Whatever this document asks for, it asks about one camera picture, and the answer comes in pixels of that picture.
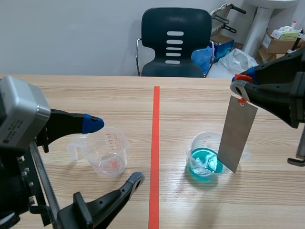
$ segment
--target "measuring cup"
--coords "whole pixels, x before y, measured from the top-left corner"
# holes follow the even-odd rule
[[[214,132],[201,132],[193,139],[191,148],[186,152],[186,163],[195,177],[213,179],[230,172],[217,160],[220,141],[221,135]],[[246,160],[250,155],[244,151],[241,160]]]
[[[88,160],[95,172],[104,177],[115,177],[122,173],[127,165],[126,149],[129,142],[124,133],[114,127],[87,135],[74,136],[67,146],[71,160],[77,160],[77,148]]]

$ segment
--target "red tape line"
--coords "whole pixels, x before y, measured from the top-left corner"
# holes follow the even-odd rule
[[[151,181],[149,194],[148,229],[159,228],[159,138],[160,138],[160,87],[153,89],[152,109]]]

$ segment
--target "white floor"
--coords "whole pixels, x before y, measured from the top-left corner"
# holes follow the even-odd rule
[[[215,63],[212,66],[212,69],[210,70],[207,78],[227,78],[227,79],[232,79],[235,74],[239,74],[240,72],[234,71],[234,70],[229,70],[225,67],[218,66],[218,63]]]

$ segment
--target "blue liquid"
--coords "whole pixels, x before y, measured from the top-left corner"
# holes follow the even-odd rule
[[[202,168],[191,169],[190,172],[200,180],[207,180],[214,178],[214,175],[204,173],[208,170],[212,173],[221,173],[223,164],[217,160],[217,154],[208,148],[198,148],[192,151],[192,157]]]

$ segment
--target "chair backrest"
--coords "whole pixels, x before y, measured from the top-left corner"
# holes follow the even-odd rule
[[[189,62],[193,51],[208,46],[211,29],[205,10],[152,8],[142,17],[142,44],[154,49],[154,61]]]

